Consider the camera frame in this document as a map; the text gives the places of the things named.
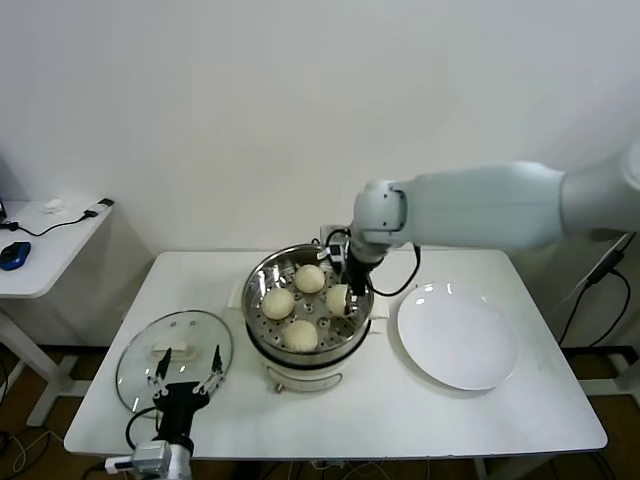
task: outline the floor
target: floor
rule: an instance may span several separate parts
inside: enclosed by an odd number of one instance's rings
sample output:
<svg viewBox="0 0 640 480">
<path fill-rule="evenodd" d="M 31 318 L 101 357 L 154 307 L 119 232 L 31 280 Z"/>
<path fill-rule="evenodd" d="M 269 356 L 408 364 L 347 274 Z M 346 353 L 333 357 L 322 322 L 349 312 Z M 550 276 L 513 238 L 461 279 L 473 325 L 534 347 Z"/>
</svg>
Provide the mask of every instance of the floor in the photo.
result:
<svg viewBox="0 0 640 480">
<path fill-rule="evenodd" d="M 60 361 L 62 354 L 52 353 L 51 357 Z M 0 350 L 0 358 L 11 369 L 16 362 L 6 350 Z M 76 379 L 90 380 L 102 361 L 102 355 L 82 354 L 72 376 Z M 612 367 L 604 357 L 579 356 L 571 360 L 571 365 L 578 378 L 606 378 L 614 375 Z M 15 434 L 25 428 L 26 418 L 44 389 L 44 382 L 30 369 L 25 369 L 14 387 L 7 394 L 4 404 L 0 407 L 0 430 Z M 58 400 L 53 408 L 47 427 L 61 437 L 73 420 L 73 416 L 81 400 L 64 398 Z M 602 455 L 615 472 L 615 478 L 640 478 L 640 457 L 637 445 L 640 444 L 640 410 L 629 397 L 601 397 L 591 399 L 609 435 L 609 445 L 602 451 Z M 30 430 L 19 435 L 23 443 L 29 443 L 41 435 L 42 430 Z M 29 452 L 29 459 L 37 457 L 43 450 L 44 440 Z M 12 465 L 20 453 L 17 444 L 11 442 L 2 452 L 0 447 L 0 480 L 7 480 L 12 473 Z M 64 447 L 55 439 L 51 439 L 49 447 L 42 458 L 32 468 L 18 478 L 21 480 L 65 479 L 80 480 L 83 472 L 99 459 L 93 457 L 75 456 L 67 453 Z M 495 468 L 502 460 L 488 462 L 489 469 Z M 426 461 L 389 461 L 380 465 L 390 480 L 467 480 L 475 479 L 471 460 L 433 460 Z M 362 465 L 362 462 L 331 467 L 324 471 L 314 469 L 309 463 L 288 462 L 264 464 L 259 462 L 194 462 L 193 474 L 195 480 L 340 480 L 349 472 L 349 479 L 367 477 L 370 480 L 384 479 L 382 472 L 375 465 Z M 90 480 L 114 478 L 106 474 L 95 473 Z M 530 473 L 526 480 L 569 480 L 569 479 L 604 479 L 608 478 L 597 468 L 593 458 L 586 454 L 563 455 L 556 457 L 553 464 L 547 463 L 538 470 Z"/>
</svg>

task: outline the robotic arm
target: robotic arm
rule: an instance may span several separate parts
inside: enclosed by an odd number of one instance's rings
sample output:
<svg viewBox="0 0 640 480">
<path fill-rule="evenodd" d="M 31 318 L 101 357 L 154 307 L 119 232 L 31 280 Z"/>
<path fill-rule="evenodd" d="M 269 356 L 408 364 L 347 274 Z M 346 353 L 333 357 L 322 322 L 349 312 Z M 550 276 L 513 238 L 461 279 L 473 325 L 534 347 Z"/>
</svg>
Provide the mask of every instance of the robotic arm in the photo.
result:
<svg viewBox="0 0 640 480">
<path fill-rule="evenodd" d="M 519 249 L 595 228 L 640 230 L 640 143 L 568 173 L 517 162 L 371 182 L 356 198 L 343 264 L 363 295 L 371 270 L 405 243 Z"/>
<path fill-rule="evenodd" d="M 201 382 L 165 383 L 171 362 L 171 348 L 156 368 L 154 375 L 147 376 L 147 383 L 154 390 L 155 409 L 162 413 L 160 425 L 156 426 L 156 437 L 147 442 L 133 445 L 130 428 L 133 422 L 153 408 L 139 411 L 129 420 L 126 429 L 127 443 L 133 454 L 126 457 L 112 457 L 106 460 L 104 468 L 109 474 L 132 471 L 143 480 L 191 480 L 189 462 L 193 455 L 193 441 L 189 438 L 195 413 L 206 407 L 211 396 L 225 380 L 220 356 L 220 345 L 216 347 L 211 364 L 211 374 Z"/>
</svg>

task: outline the black cable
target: black cable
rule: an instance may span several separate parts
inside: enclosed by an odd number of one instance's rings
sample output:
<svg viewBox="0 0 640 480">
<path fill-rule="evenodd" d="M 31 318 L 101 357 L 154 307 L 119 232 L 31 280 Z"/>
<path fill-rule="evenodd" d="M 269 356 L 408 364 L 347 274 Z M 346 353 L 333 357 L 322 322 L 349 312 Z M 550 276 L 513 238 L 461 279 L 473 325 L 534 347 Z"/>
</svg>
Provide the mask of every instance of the black cable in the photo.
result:
<svg viewBox="0 0 640 480">
<path fill-rule="evenodd" d="M 138 413 L 136 413 L 133 417 L 129 419 L 129 422 L 127 423 L 127 428 L 124 429 L 124 438 L 127 440 L 127 445 L 131 447 L 131 450 L 136 449 L 136 444 L 133 443 L 133 440 L 131 440 L 131 427 L 133 426 L 133 422 L 139 419 L 142 415 L 146 415 L 147 413 L 152 412 L 155 409 L 156 409 L 155 406 L 143 408 L 142 410 L 140 410 Z"/>
<path fill-rule="evenodd" d="M 420 270 L 420 263 L 422 261 L 422 252 L 420 251 L 420 247 L 418 245 L 413 246 L 413 253 L 415 253 L 416 255 L 416 267 L 413 269 L 411 276 L 409 276 L 409 279 L 406 282 L 404 282 L 404 285 L 402 285 L 402 287 L 400 287 L 398 290 L 392 293 L 381 292 L 374 288 L 373 284 L 371 283 L 371 278 L 367 277 L 366 282 L 367 282 L 367 287 L 369 287 L 369 290 L 371 290 L 373 293 L 377 293 L 381 297 L 395 297 L 396 295 L 402 293 L 402 291 L 405 288 L 407 288 L 411 282 L 413 282 L 413 279 L 416 277 L 418 270 Z"/>
<path fill-rule="evenodd" d="M 87 480 L 89 478 L 89 475 L 91 475 L 94 472 L 104 472 L 104 471 L 105 471 L 104 462 L 96 463 L 95 465 L 90 466 L 84 471 L 84 473 L 82 474 L 82 480 Z"/>
<path fill-rule="evenodd" d="M 296 474 L 296 480 L 300 480 L 300 475 L 302 474 L 302 470 L 304 470 L 304 462 L 300 462 L 300 470 Z"/>
<path fill-rule="evenodd" d="M 273 471 L 274 471 L 276 468 L 278 468 L 279 466 L 280 466 L 280 462 L 276 462 L 276 464 L 275 464 L 273 467 L 271 467 L 271 468 L 269 469 L 269 471 L 265 474 L 265 476 L 264 476 L 264 477 L 262 477 L 260 480 L 267 480 L 267 478 L 269 477 L 269 475 L 271 475 L 271 474 L 273 473 Z"/>
<path fill-rule="evenodd" d="M 620 280 L 622 280 L 624 282 L 624 286 L 627 289 L 627 297 L 624 300 L 624 306 L 622 307 L 622 310 L 620 310 L 620 313 L 618 314 L 616 319 L 613 321 L 613 323 L 611 324 L 609 329 L 606 332 L 604 332 L 602 334 L 602 336 L 600 336 L 600 338 L 598 338 L 598 340 L 596 340 L 595 342 L 591 343 L 591 345 L 589 345 L 589 347 L 595 347 L 595 345 L 597 343 L 600 343 L 602 340 L 604 340 L 613 331 L 613 329 L 616 328 L 618 323 L 620 323 L 620 320 L 622 320 L 622 317 L 624 317 L 624 314 L 627 313 L 627 308 L 629 308 L 629 302 L 631 301 L 631 285 L 629 285 L 629 281 L 625 278 L 624 275 L 622 275 L 617 270 L 611 270 L 610 273 L 611 273 L 611 275 L 615 275 L 616 277 L 618 277 Z"/>
<path fill-rule="evenodd" d="M 607 467 L 607 470 L 609 471 L 609 475 L 611 476 L 611 478 L 613 480 L 616 480 L 616 473 L 613 471 L 613 468 L 611 468 L 611 464 L 609 464 L 609 462 L 607 462 L 607 459 L 604 458 L 604 455 L 600 452 L 595 452 L 594 455 L 599 458 L 602 463 L 604 463 L 605 467 Z"/>
<path fill-rule="evenodd" d="M 14 435 L 16 438 L 18 438 L 20 435 L 30 431 L 30 430 L 34 430 L 34 429 L 42 429 L 45 432 L 47 431 L 47 429 L 45 427 L 27 427 L 24 430 L 18 432 L 16 435 Z M 51 443 L 51 434 L 46 436 L 46 441 L 44 444 L 44 447 L 42 448 L 42 450 L 40 451 L 40 453 L 38 454 L 38 456 L 35 458 L 35 460 L 33 460 L 30 464 L 26 465 L 25 467 L 22 468 L 22 470 L 20 470 L 19 472 L 15 472 L 12 473 L 11 475 L 8 475 L 6 477 L 2 477 L 2 479 L 0 480 L 13 480 L 14 478 L 19 477 L 20 475 L 22 475 L 23 473 L 25 473 L 27 470 L 31 470 L 39 461 L 42 457 L 44 457 L 44 454 L 47 453 L 47 450 L 49 448 L 49 443 Z"/>
<path fill-rule="evenodd" d="M 83 220 L 86 220 L 87 218 L 89 218 L 87 215 L 83 215 L 83 216 L 81 216 L 79 219 L 74 220 L 73 222 L 64 222 L 64 223 L 58 223 L 58 224 L 56 224 L 56 225 L 52 225 L 51 227 L 46 228 L 45 230 L 43 230 L 43 231 L 42 231 L 42 232 L 40 232 L 40 233 L 33 233 L 32 231 L 27 230 L 26 228 L 24 228 L 24 227 L 20 227 L 20 226 L 18 226 L 18 228 L 17 228 L 16 230 L 22 230 L 23 232 L 28 233 L 28 234 L 29 234 L 29 235 L 31 235 L 32 237 L 41 237 L 41 236 L 43 236 L 44 234 L 49 233 L 51 230 L 53 230 L 53 229 L 55 229 L 55 228 L 59 228 L 59 227 L 66 227 L 66 226 L 68 226 L 68 225 L 75 225 L 76 223 L 80 223 L 80 222 L 82 222 Z"/>
<path fill-rule="evenodd" d="M 9 432 L 0 431 L 0 456 L 4 455 L 4 452 L 9 448 L 11 443 L 11 434 Z"/>
<path fill-rule="evenodd" d="M 555 480 L 560 480 L 560 476 L 558 475 L 558 470 L 556 470 L 556 464 L 553 459 L 549 460 L 549 468 L 551 469 L 551 474 Z"/>
<path fill-rule="evenodd" d="M 558 345 L 562 345 L 562 342 L 564 342 L 564 339 L 567 336 L 567 332 L 569 331 L 569 327 L 571 326 L 571 322 L 573 322 L 573 317 L 576 316 L 576 312 L 578 311 L 578 306 L 580 305 L 580 301 L 582 301 L 582 297 L 584 296 L 585 293 L 587 293 L 587 290 L 589 290 L 590 287 L 591 287 L 591 284 L 589 283 L 585 284 L 585 286 L 582 287 L 582 290 L 580 291 L 580 295 L 578 295 L 578 298 L 576 299 L 576 303 L 573 305 L 573 310 L 571 310 L 571 315 L 569 315 L 569 320 L 567 320 L 567 324 L 564 326 L 564 331 L 562 332 L 562 335 L 560 335 L 560 340 L 558 340 Z"/>
<path fill-rule="evenodd" d="M 607 473 L 605 468 L 602 466 L 602 464 L 598 460 L 598 456 L 595 453 L 587 453 L 587 457 L 589 457 L 589 460 L 591 460 L 593 463 L 596 464 L 596 467 L 598 467 L 598 470 L 600 471 L 600 474 L 602 475 L 602 478 L 604 478 L 605 480 L 608 480 L 609 479 L 609 474 Z"/>
<path fill-rule="evenodd" d="M 324 242 L 324 246 L 325 247 L 329 246 L 329 242 L 331 241 L 333 236 L 336 235 L 337 233 L 342 233 L 343 235 L 345 235 L 347 237 L 349 237 L 351 235 L 351 232 L 346 228 L 336 228 L 335 230 L 331 230 L 331 233 L 329 233 L 329 235 L 327 235 L 327 239 Z"/>
</svg>

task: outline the glass pot lid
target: glass pot lid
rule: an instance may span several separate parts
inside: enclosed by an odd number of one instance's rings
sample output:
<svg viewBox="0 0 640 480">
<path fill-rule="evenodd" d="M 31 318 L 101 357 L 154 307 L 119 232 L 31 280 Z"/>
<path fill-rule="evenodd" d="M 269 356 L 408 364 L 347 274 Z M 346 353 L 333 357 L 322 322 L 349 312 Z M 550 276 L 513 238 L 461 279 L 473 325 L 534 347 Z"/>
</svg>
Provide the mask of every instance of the glass pot lid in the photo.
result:
<svg viewBox="0 0 640 480">
<path fill-rule="evenodd" d="M 209 312 L 187 310 L 166 315 L 138 333 L 120 357 L 116 388 L 131 412 L 153 406 L 154 390 L 147 377 L 171 348 L 164 383 L 201 382 L 212 371 L 216 347 L 220 347 L 226 374 L 233 357 L 231 332 L 224 321 Z"/>
</svg>

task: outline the blue computer mouse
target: blue computer mouse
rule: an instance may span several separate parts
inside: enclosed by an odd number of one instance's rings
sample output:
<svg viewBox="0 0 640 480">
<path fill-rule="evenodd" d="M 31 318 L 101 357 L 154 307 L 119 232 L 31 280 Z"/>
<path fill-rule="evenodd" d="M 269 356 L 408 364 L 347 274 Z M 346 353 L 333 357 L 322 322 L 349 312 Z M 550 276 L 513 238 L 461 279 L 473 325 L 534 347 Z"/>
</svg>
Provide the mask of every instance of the blue computer mouse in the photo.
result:
<svg viewBox="0 0 640 480">
<path fill-rule="evenodd" d="M 0 252 L 0 268 L 15 270 L 24 265 L 31 251 L 31 242 L 14 242 Z"/>
</svg>

